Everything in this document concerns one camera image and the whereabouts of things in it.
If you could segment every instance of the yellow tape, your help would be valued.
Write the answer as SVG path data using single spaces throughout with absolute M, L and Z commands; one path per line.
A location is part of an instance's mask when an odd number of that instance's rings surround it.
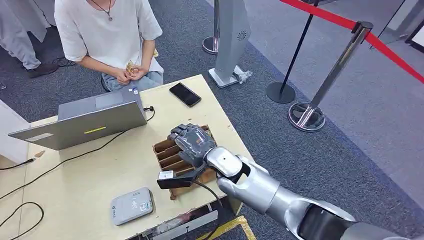
M 90 131 L 86 131 L 86 132 L 84 132 L 84 134 L 91 134 L 92 132 L 96 132 L 96 131 L 99 131 L 99 130 L 102 130 L 102 129 L 105 129 L 105 128 L 106 128 L 105 126 L 102 126 L 102 127 L 90 130 Z
M 252 229 L 249 226 L 248 221 L 246 220 L 246 218 L 244 216 L 239 216 L 239 217 L 221 225 L 212 234 L 212 236 L 210 236 L 209 239 L 211 239 L 211 240 L 215 239 L 215 238 L 223 235 L 224 233 L 230 231 L 231 229 L 237 227 L 238 225 L 241 225 L 241 228 L 243 229 L 244 233 L 246 234 L 246 237 L 247 237 L 248 240 L 256 240 L 256 237 L 253 234 Z M 206 233 L 205 235 L 197 238 L 196 240 L 204 240 L 208 235 L 209 235 L 209 232 Z

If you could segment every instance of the wooden table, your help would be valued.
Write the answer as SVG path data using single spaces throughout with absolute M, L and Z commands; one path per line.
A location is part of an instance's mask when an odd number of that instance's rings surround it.
M 39 227 L 20 240 L 125 240 L 215 201 L 212 194 L 200 187 L 172 201 L 170 192 L 160 189 L 156 182 L 160 166 L 152 146 L 166 139 L 170 130 L 181 123 L 209 125 L 218 145 L 252 158 L 204 78 L 197 75 L 179 82 L 201 96 L 202 100 L 194 107 L 185 106 L 169 92 L 176 82 L 143 91 L 140 96 L 144 107 L 154 106 L 156 111 L 147 125 L 129 130 L 99 151 L 64 163 L 26 187 L 23 202 L 39 203 L 45 210 L 45 216 Z M 56 119 L 51 117 L 31 125 Z M 61 151 L 30 144 L 28 157 L 42 150 L 46 152 L 26 167 L 25 182 L 33 180 L 60 161 L 100 147 L 112 137 Z M 207 185 L 220 197 L 225 196 L 215 181 Z M 141 187 L 150 189 L 154 212 L 115 226 L 110 216 L 111 200 Z M 240 209 L 241 203 L 234 201 L 232 206 Z M 20 232 L 30 228 L 39 217 L 39 210 L 35 207 L 23 207 Z
M 0 169 L 16 165 L 16 163 L 0 155 Z M 22 186 L 25 181 L 25 166 L 10 170 L 0 170 L 0 197 Z M 0 223 L 9 217 L 22 204 L 23 190 L 19 190 L 0 200 Z M 18 210 L 3 226 L 0 227 L 0 239 L 9 240 L 18 235 L 21 210 Z

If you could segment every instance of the person's leg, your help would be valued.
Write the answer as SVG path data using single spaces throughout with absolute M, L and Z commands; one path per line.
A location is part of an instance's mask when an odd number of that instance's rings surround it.
M 103 78 L 103 81 L 107 87 L 107 89 L 109 89 L 109 91 L 114 92 L 114 91 L 119 91 L 121 90 L 123 87 L 125 87 L 125 85 L 121 85 L 117 78 L 114 76 L 111 76 L 109 74 L 106 73 L 101 73 L 101 77 Z
M 133 82 L 136 83 L 138 91 L 144 91 L 163 85 L 164 77 L 158 71 L 149 71 L 144 77 Z
M 22 24 L 4 1 L 0 0 L 0 46 L 18 58 L 30 77 L 50 74 L 56 65 L 42 64 L 34 52 L 33 44 Z

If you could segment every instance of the necklace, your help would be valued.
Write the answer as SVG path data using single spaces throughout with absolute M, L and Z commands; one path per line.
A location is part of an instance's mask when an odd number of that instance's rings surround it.
M 103 12 L 107 13 L 107 16 L 109 17 L 109 21 L 112 21 L 113 18 L 111 17 L 111 4 L 112 4 L 112 0 L 109 1 L 109 9 L 106 11 L 103 9 L 103 7 L 101 7 L 99 4 L 97 4 L 97 2 L 91 0 L 95 5 L 97 5 L 99 8 L 101 8 L 103 10 Z

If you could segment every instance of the pants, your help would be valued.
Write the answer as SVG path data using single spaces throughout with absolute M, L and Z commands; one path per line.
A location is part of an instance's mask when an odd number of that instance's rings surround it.
M 116 77 L 111 76 L 106 73 L 102 73 L 104 83 L 109 89 L 109 91 L 119 91 L 126 85 L 121 85 Z M 164 77 L 162 73 L 158 71 L 149 71 L 145 76 L 140 78 L 139 80 L 131 80 L 128 85 L 133 88 L 137 88 L 138 91 L 143 91 L 147 89 L 151 89 L 164 84 Z
M 0 0 L 0 46 L 12 57 L 18 58 L 28 70 L 41 64 L 27 31 L 4 0 Z

